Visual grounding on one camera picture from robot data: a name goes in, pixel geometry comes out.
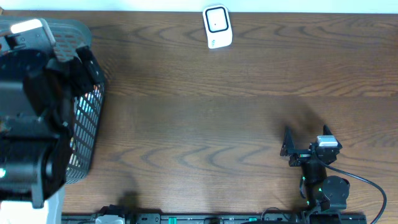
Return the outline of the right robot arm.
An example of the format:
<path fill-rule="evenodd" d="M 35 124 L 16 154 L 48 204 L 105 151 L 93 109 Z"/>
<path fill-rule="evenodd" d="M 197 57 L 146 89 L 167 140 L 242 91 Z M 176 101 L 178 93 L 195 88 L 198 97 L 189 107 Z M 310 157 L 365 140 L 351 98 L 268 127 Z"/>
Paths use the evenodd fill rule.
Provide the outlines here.
<path fill-rule="evenodd" d="M 302 169 L 300 194 L 308 206 L 320 212 L 339 212 L 347 208 L 349 182 L 335 175 L 327 175 L 326 167 L 336 161 L 342 145 L 324 125 L 323 134 L 306 149 L 297 149 L 290 128 L 285 128 L 280 155 L 289 158 L 289 166 Z"/>

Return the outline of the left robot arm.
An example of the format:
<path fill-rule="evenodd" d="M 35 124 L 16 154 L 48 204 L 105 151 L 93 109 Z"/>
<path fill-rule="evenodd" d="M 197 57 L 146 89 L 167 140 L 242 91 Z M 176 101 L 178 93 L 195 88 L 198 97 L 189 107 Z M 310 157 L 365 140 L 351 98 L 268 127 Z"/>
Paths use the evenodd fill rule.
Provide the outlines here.
<path fill-rule="evenodd" d="M 93 159 L 104 75 L 91 49 L 1 57 L 1 222 L 60 223 L 65 186 Z"/>

